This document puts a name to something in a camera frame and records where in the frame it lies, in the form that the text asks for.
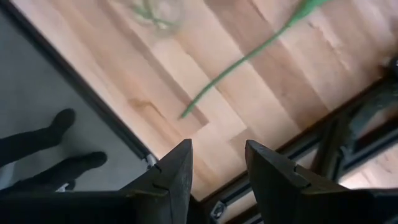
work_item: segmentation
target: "wooden floor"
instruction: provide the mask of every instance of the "wooden floor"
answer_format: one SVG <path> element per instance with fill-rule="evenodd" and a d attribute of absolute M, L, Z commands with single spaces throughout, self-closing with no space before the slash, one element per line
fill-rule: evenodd
<path fill-rule="evenodd" d="M 377 80 L 397 52 L 398 1 L 331 0 L 180 119 L 300 1 L 183 1 L 182 26 L 159 37 L 119 0 L 13 0 L 157 157 L 193 139 L 199 200 L 246 168 L 246 139 L 278 148 Z"/>

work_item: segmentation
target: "gray floor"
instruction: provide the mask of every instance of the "gray floor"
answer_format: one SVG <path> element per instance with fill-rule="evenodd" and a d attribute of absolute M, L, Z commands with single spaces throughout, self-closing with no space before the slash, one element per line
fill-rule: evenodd
<path fill-rule="evenodd" d="M 48 126 L 64 108 L 77 120 L 57 147 L 2 168 L 0 187 L 31 177 L 61 160 L 104 151 L 108 162 L 77 180 L 76 190 L 117 190 L 146 170 L 146 163 L 105 125 L 52 66 L 0 14 L 0 138 Z"/>

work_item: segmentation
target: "person's leg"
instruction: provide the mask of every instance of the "person's leg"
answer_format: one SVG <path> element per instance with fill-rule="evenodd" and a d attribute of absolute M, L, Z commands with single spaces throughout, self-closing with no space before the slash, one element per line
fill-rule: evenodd
<path fill-rule="evenodd" d="M 75 117 L 72 109 L 65 109 L 55 116 L 47 128 L 0 139 L 0 167 L 60 144 L 63 134 L 75 122 Z"/>
<path fill-rule="evenodd" d="M 108 157 L 103 152 L 92 152 L 85 156 L 65 159 L 48 170 L 13 186 L 0 190 L 0 194 L 13 192 L 55 192 L 66 183 L 73 182 L 84 172 L 102 166 Z"/>

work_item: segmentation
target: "black pants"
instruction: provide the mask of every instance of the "black pants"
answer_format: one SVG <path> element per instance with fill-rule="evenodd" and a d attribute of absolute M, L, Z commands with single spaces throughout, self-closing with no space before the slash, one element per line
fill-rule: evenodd
<path fill-rule="evenodd" d="M 0 139 L 0 167 L 43 149 L 60 144 L 61 136 L 53 134 L 49 128 L 20 133 Z M 50 169 L 22 180 L 0 193 L 15 191 L 54 192 L 69 181 L 75 180 L 87 171 L 84 161 L 77 157 L 65 159 Z"/>

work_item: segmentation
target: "wood grain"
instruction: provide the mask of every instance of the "wood grain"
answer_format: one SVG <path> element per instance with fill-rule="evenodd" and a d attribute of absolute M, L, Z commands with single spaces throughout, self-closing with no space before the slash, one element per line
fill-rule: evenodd
<path fill-rule="evenodd" d="M 137 23 L 120 0 L 13 0 L 157 157 L 193 139 L 199 200 L 245 169 L 245 139 L 279 147 L 377 80 L 379 62 L 395 52 L 396 0 L 332 0 L 180 119 L 299 2 L 184 1 L 181 27 L 165 37 Z"/>

